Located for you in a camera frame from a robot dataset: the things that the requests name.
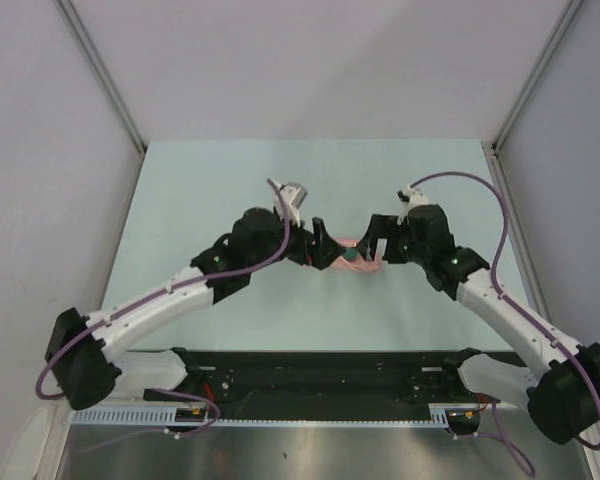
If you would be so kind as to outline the left aluminium frame post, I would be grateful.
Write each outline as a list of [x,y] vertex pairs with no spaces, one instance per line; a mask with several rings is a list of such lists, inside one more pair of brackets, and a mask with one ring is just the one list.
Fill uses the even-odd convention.
[[138,126],[123,99],[116,82],[104,62],[92,35],[73,1],[54,0],[67,30],[78,47],[83,59],[91,71],[96,83],[120,126],[131,142],[134,150],[143,158],[148,150],[142,139]]

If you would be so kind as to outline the pink satin napkin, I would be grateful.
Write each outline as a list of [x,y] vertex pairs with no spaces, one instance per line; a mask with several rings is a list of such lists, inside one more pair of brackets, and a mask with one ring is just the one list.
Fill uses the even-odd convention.
[[[355,248],[357,250],[357,241],[355,239],[337,238],[336,241],[344,246],[345,250],[347,248]],[[379,254],[376,254],[372,260],[365,260],[359,253],[358,258],[355,261],[347,261],[341,255],[330,265],[330,269],[362,274],[379,273],[381,270],[381,258]]]

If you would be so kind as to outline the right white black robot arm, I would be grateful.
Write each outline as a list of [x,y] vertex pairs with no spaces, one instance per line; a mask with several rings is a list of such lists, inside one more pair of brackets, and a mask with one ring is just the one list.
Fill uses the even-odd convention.
[[386,243],[385,262],[420,266],[435,290],[481,318],[523,362],[517,367],[476,349],[461,350],[443,365],[441,388],[449,399],[482,393],[524,409],[560,445],[600,425],[600,344],[584,346],[519,305],[484,258],[456,245],[440,206],[372,215],[357,249],[370,258],[380,240]]

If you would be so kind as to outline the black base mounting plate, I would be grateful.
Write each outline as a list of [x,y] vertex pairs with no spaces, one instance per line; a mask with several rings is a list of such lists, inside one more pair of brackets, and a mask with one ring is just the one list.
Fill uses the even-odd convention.
[[222,352],[175,349],[185,378],[148,389],[148,401],[200,395],[229,416],[397,419],[432,404],[484,409],[489,396],[465,389],[451,351]]

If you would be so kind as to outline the aluminium frame post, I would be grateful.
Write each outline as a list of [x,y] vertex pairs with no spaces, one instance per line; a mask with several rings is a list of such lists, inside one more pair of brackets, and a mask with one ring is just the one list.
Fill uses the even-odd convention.
[[142,139],[138,126],[123,99],[116,82],[104,62],[92,35],[73,1],[54,0],[67,30],[78,47],[83,59],[91,71],[96,83],[120,126],[131,142],[134,150],[143,158],[148,150]]
[[584,0],[566,2],[503,124],[491,141],[491,149],[494,153],[499,153],[506,144],[585,4]]

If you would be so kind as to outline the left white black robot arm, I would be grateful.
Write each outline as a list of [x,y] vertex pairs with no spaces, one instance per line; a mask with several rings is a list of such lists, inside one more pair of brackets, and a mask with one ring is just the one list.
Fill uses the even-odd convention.
[[188,266],[162,285],[106,310],[70,308],[55,320],[44,360],[59,397],[75,410],[108,397],[123,375],[121,355],[168,322],[211,307],[247,287],[253,273],[281,260],[324,270],[344,253],[322,219],[312,230],[277,211],[247,210]]

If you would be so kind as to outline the teal spoon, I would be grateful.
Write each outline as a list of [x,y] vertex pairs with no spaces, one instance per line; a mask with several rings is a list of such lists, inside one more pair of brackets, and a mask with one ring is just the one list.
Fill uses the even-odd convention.
[[347,261],[355,261],[358,258],[358,256],[359,253],[355,248],[347,248],[342,254],[342,257]]

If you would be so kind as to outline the right aluminium table rail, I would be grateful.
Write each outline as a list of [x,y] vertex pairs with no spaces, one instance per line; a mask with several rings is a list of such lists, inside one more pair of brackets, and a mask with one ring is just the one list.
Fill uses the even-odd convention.
[[482,142],[481,146],[492,184],[502,197],[508,212],[508,238],[520,272],[525,297],[530,306],[547,322],[552,324],[551,311],[542,288],[539,271],[528,242],[521,213],[514,199],[512,184],[504,168],[503,158],[492,143]]

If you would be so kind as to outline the right aluminium frame post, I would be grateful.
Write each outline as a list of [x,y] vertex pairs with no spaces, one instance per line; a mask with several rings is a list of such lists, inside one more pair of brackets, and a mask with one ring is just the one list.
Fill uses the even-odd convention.
[[566,2],[503,124],[491,141],[491,149],[494,153],[499,153],[506,144],[585,4],[584,0]]

